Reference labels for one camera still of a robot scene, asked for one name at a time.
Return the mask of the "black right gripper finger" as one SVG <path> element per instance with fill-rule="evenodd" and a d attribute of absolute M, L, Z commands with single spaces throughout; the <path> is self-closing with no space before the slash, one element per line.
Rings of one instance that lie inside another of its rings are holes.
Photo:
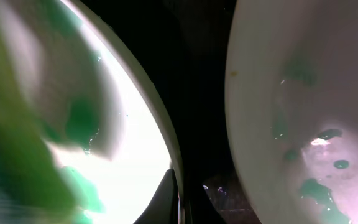
<path fill-rule="evenodd" d="M 178 187 L 173 169 L 166 171 L 154 196 L 134 224 L 178 224 Z"/>

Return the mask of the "mint green plate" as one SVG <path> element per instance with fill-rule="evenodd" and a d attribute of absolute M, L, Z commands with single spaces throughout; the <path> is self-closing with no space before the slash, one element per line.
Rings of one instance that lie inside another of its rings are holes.
<path fill-rule="evenodd" d="M 81 36 L 97 55 L 104 75 L 107 130 L 102 154 L 88 168 L 104 203 L 92 223 L 134 223 L 173 169 L 178 187 L 178 222 L 183 196 L 181 157 L 172 122 L 153 83 L 131 51 L 90 8 L 61 1 L 81 20 Z"/>
<path fill-rule="evenodd" d="M 236 2 L 225 110 L 262 223 L 358 223 L 358 0 Z"/>

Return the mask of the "green yellow scrub sponge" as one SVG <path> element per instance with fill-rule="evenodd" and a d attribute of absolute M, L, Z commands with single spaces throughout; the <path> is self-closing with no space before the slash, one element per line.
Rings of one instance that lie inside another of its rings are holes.
<path fill-rule="evenodd" d="M 61 1 L 0 1 L 0 223 L 92 223 L 104 75 Z"/>

